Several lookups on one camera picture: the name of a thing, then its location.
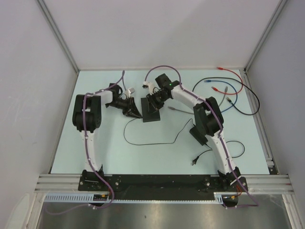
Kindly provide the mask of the black network switch box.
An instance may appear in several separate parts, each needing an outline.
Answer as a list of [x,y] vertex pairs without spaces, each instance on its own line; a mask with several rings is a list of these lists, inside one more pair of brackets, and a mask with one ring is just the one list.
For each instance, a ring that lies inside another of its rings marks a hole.
[[154,110],[147,98],[141,98],[141,109],[143,123],[156,122],[161,120],[160,112]]

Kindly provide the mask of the right aluminium side rail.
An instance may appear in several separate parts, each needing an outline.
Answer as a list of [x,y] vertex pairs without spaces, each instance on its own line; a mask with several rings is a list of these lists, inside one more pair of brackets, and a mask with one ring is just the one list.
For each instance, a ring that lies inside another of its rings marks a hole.
[[[254,94],[250,92],[248,89],[246,89],[246,94],[247,98],[251,107],[251,111],[254,113],[258,109],[258,101]],[[271,175],[276,175],[278,174],[278,169],[276,167],[276,163],[273,157],[273,153],[269,144],[269,140],[266,135],[266,131],[264,128],[264,124],[261,118],[260,113],[258,112],[257,114],[254,115],[254,122],[258,131],[258,135],[260,138],[260,142],[264,151],[267,167],[269,169],[269,173]]]

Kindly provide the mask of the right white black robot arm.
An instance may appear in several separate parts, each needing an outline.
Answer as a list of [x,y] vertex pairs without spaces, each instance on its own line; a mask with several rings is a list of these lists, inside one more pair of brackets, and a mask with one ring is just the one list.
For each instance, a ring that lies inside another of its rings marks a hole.
[[151,111],[160,110],[168,99],[177,100],[193,110],[195,127],[191,134],[204,143],[209,142],[215,153],[218,174],[221,177],[220,187],[224,191],[232,191],[241,177],[239,168],[232,159],[224,140],[224,119],[214,97],[202,98],[183,88],[181,81],[172,82],[166,74],[159,75],[155,81],[160,90],[155,91],[154,83],[144,81],[143,88],[149,93],[146,98]]

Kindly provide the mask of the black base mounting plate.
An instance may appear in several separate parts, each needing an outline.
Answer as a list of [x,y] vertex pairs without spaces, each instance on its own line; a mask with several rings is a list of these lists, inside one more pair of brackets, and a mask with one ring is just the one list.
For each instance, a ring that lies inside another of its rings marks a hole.
[[93,172],[83,171],[79,191],[114,191],[115,200],[200,201],[213,200],[214,192],[243,191],[247,187],[245,177],[241,184],[226,185],[219,176],[211,175],[104,175],[107,186]]

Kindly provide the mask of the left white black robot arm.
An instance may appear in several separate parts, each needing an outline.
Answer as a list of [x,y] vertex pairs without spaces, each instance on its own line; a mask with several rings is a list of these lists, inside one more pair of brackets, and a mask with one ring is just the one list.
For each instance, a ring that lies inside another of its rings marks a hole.
[[131,118],[142,118],[131,94],[133,88],[123,91],[116,83],[110,83],[106,89],[95,93],[79,94],[76,96],[72,123],[81,133],[85,147],[86,160],[84,170],[102,173],[102,159],[98,155],[98,130],[102,124],[102,106],[115,107],[122,114]]

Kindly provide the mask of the aluminium front frame rail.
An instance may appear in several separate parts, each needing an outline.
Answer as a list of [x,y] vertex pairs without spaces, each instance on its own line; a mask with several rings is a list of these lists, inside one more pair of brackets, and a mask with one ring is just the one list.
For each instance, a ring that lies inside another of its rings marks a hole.
[[[244,177],[250,194],[294,194],[288,175],[244,175]],[[35,192],[76,193],[79,180],[79,174],[41,174]]]

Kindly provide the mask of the black power adapter brick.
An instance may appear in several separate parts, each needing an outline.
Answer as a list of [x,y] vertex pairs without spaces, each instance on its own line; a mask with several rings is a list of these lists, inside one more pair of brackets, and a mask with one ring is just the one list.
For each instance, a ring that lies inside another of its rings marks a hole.
[[203,146],[205,145],[208,140],[207,138],[202,135],[196,128],[196,126],[194,126],[193,128],[190,129],[189,133]]

